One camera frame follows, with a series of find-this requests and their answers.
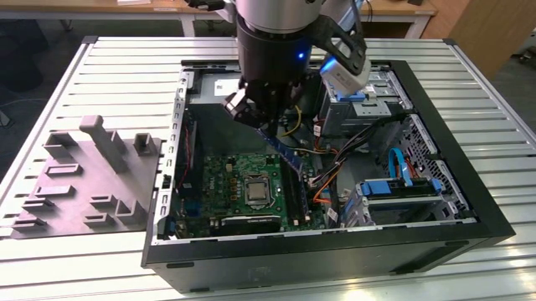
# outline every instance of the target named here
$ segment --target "blue led light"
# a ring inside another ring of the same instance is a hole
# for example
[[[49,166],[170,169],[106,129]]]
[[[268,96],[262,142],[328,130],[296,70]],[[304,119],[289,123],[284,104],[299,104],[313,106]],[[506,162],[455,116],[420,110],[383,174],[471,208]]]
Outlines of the blue led light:
[[[337,60],[335,57],[332,57],[328,60],[328,62],[324,64],[323,68],[320,69],[320,72],[323,73],[323,72],[328,71],[335,66],[336,63],[337,63]]]

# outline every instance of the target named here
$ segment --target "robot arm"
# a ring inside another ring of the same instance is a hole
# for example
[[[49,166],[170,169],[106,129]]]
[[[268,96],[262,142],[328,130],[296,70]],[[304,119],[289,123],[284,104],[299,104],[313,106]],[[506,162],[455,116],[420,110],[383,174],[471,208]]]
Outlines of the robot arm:
[[[313,46],[328,58],[320,74],[341,94],[360,90],[368,80],[363,33],[352,36],[320,14],[323,0],[190,0],[190,6],[216,10],[237,22],[242,78],[240,91],[225,102],[233,119],[269,135],[277,132],[284,111],[293,108],[307,82]],[[335,45],[333,38],[341,42]]]

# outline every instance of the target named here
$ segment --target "cpu socket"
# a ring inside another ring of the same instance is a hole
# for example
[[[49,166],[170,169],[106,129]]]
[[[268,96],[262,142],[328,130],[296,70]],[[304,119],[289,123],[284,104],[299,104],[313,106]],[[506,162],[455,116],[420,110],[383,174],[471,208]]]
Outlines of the cpu socket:
[[[248,177],[246,184],[246,205],[265,207],[270,204],[270,179],[268,177]]]

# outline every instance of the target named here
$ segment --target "wooden table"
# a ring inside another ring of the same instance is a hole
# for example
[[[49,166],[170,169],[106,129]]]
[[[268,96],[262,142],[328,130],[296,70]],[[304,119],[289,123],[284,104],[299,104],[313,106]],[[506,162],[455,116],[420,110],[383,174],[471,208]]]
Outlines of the wooden table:
[[[420,38],[438,10],[407,1],[372,0],[373,22],[412,23],[407,38]],[[363,6],[363,17],[369,11]],[[176,19],[185,36],[196,36],[194,20],[218,20],[220,15],[190,8],[184,0],[153,0],[151,4],[119,6],[115,0],[0,0],[2,19]]]

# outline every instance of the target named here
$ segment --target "aluminum work table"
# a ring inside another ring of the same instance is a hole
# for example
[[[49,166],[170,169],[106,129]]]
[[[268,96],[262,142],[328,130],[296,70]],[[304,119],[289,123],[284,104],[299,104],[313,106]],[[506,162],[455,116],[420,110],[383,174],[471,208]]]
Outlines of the aluminum work table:
[[[205,300],[462,300],[536,295],[536,139],[456,46],[369,40],[371,59],[407,60],[518,235],[423,274],[233,290]],[[313,56],[321,56],[313,50]],[[0,185],[0,300],[184,298],[141,268],[145,233],[11,240],[49,133],[105,116],[125,139],[166,139],[182,60],[237,59],[230,38],[99,38],[85,43]]]

